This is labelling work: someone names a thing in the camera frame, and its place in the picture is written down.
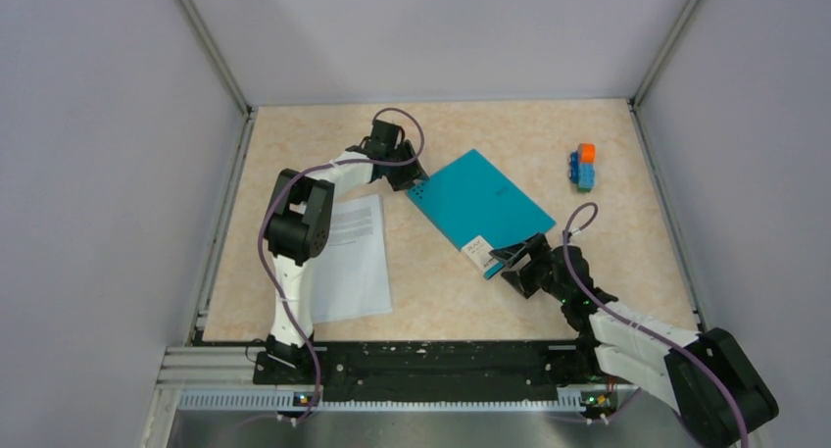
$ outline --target blue folder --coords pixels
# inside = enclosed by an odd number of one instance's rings
[[[457,250],[477,236],[494,249],[507,247],[555,224],[475,149],[409,189],[407,196]],[[501,268],[498,262],[489,264],[485,278]]]

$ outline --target beige table surface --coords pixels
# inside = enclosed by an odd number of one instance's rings
[[[317,105],[261,108],[240,180],[220,259],[203,338],[265,338],[274,313],[274,291],[257,256],[256,238],[277,174],[337,157],[369,134],[383,105]],[[695,328],[660,207],[641,148],[620,100],[511,101],[396,104],[423,125],[421,164],[429,174],[471,148],[478,149],[546,210],[557,225],[581,203],[600,215],[576,238],[596,285],[633,309],[670,324]],[[403,116],[383,120],[402,125]],[[577,193],[566,177],[566,156],[580,142],[597,146],[598,184]],[[486,281],[404,192],[386,180],[346,198],[380,193],[393,312],[318,324],[323,340],[572,338],[558,303],[538,292],[519,296],[498,276]]]

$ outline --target gray wall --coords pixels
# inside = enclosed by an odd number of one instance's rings
[[[623,97],[686,0],[195,0],[254,104]]]
[[[831,0],[706,0],[643,109],[710,324],[827,446]]]
[[[0,15],[0,446],[134,446],[240,118],[173,0]]]

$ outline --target paper document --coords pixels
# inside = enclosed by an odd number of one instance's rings
[[[380,196],[335,203],[316,260],[313,323],[392,312]]]

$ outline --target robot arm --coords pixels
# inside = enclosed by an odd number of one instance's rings
[[[417,179],[427,179],[418,160],[390,167],[372,161],[400,162],[415,156],[413,144],[404,140],[400,126],[381,120],[372,123],[370,136],[346,149],[330,162],[330,169],[305,175],[292,185],[276,205],[265,229],[264,240],[273,258],[274,274],[283,289],[285,304],[306,335],[312,335],[311,293],[317,257],[326,245],[334,200],[350,190],[386,177],[393,190],[410,188]],[[298,173],[289,169],[277,178],[269,200]],[[283,299],[277,296],[274,323],[267,344],[281,360],[291,362],[292,349],[303,347],[304,340],[292,324]]]
[[[522,296],[537,290],[554,296],[589,355],[590,373],[619,376],[641,387],[679,415],[705,446],[726,446],[740,430],[729,404],[714,383],[688,357],[645,333],[647,328],[694,355],[726,386],[747,428],[753,431],[779,413],[773,395],[730,333],[712,328],[698,333],[638,314],[594,285],[589,264],[579,247],[568,246],[574,275],[592,291],[605,309],[580,289],[565,261],[563,247],[552,249],[542,234],[491,255],[505,266],[502,277]],[[530,260],[519,267],[526,256]],[[618,315],[623,322],[611,313]]]

